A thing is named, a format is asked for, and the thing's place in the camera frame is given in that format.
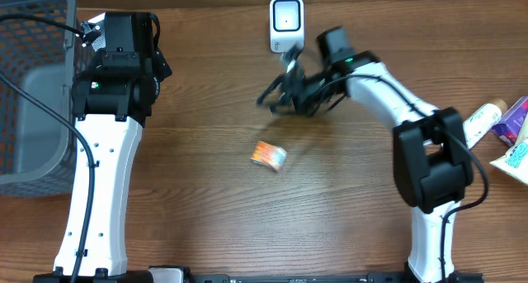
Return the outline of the small orange box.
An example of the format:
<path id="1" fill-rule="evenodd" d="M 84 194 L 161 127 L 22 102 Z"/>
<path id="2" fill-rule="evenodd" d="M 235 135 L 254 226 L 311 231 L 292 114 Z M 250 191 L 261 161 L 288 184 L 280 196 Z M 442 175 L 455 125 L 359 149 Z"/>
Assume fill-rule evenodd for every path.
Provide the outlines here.
<path id="1" fill-rule="evenodd" d="M 251 160 L 274 171 L 280 171 L 285 164 L 287 152 L 278 146 L 259 141 L 252 152 Z"/>

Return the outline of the white floral tube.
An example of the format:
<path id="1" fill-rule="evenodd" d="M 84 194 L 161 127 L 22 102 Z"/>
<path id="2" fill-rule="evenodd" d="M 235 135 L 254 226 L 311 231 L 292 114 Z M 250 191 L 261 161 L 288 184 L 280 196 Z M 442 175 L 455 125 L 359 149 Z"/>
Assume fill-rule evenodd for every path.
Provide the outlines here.
<path id="1" fill-rule="evenodd" d="M 494 98 L 478 108 L 463 123 L 467 147 L 474 147 L 500 121 L 506 111 L 506 102 L 499 98 Z"/>

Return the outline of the red purple snack packet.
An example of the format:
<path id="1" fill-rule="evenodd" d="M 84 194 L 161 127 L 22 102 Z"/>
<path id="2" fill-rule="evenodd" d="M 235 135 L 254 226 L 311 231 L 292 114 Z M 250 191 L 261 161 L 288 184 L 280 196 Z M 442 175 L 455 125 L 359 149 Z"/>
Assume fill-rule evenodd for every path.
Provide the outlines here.
<path id="1" fill-rule="evenodd" d="M 527 115 L 527 96 L 521 97 L 492 127 L 492 132 L 508 147 L 512 147 L 521 132 Z"/>

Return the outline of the gold wet wipes pack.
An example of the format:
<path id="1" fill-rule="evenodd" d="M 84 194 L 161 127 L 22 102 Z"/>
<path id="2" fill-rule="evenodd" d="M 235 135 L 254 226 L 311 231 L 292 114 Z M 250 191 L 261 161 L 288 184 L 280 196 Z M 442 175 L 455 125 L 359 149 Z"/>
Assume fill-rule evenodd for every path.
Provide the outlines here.
<path id="1" fill-rule="evenodd" d="M 509 149 L 502 157 L 490 162 L 492 166 L 527 185 L 527 140 Z"/>

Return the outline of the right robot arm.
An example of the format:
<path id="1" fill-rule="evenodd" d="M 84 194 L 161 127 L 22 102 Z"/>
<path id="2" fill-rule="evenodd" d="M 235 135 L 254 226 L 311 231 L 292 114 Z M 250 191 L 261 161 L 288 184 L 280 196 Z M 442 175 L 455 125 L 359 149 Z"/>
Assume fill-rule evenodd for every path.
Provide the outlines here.
<path id="1" fill-rule="evenodd" d="M 474 179 L 459 112 L 423 101 L 391 75 L 370 51 L 356 52 L 346 30 L 321 33 L 317 46 L 323 70 L 307 76 L 294 45 L 281 56 L 285 72 L 259 96 L 257 104 L 274 114 L 313 117 L 333 97 L 349 98 L 390 131 L 394 183 L 412 209 L 412 248 L 408 280 L 452 282 L 453 220 L 465 189 Z"/>

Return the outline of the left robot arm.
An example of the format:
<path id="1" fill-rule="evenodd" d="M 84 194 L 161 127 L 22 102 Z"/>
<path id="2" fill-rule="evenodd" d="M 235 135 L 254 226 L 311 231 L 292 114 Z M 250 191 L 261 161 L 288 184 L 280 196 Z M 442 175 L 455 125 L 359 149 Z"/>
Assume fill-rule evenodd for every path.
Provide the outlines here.
<path id="1" fill-rule="evenodd" d="M 151 12 L 106 12 L 86 24 L 97 43 L 73 81 L 77 162 L 68 223 L 52 272 L 35 282 L 180 282 L 167 266 L 130 271 L 125 216 L 131 168 L 147 117 L 172 70 Z"/>

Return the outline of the white barcode scanner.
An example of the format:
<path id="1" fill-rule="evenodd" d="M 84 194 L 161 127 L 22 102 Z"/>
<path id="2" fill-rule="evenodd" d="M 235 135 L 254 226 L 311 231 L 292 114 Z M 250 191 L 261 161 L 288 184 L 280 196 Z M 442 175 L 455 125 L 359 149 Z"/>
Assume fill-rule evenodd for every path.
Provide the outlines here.
<path id="1" fill-rule="evenodd" d="M 304 1 L 271 0 L 269 3 L 270 48 L 285 53 L 304 48 Z"/>

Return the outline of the grey plastic mesh basket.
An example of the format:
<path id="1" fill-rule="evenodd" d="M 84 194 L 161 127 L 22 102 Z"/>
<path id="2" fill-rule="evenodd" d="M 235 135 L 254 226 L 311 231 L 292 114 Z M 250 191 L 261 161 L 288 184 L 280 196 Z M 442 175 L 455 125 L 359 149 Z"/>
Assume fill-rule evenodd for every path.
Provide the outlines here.
<path id="1" fill-rule="evenodd" d="M 1 13 L 26 14 L 78 27 L 76 0 L 1 0 Z M 74 76 L 92 58 L 76 36 L 26 20 L 1 24 L 1 73 L 62 117 L 71 117 Z M 1 193 L 38 197 L 69 193 L 75 140 L 53 117 L 1 86 Z"/>

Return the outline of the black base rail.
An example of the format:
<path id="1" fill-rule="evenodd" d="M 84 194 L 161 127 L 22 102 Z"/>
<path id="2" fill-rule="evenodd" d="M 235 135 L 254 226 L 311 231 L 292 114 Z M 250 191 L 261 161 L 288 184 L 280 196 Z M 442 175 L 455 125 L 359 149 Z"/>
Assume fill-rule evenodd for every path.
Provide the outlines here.
<path id="1" fill-rule="evenodd" d="M 171 275 L 161 275 L 155 278 L 149 271 L 131 271 L 126 273 L 127 279 L 118 282 L 148 283 L 148 282 L 182 282 L 182 283 L 412 283 L 419 282 L 409 269 L 401 272 L 370 272 L 355 276 L 229 276 L 225 274 L 197 275 L 192 274 L 188 267 L 175 271 Z"/>

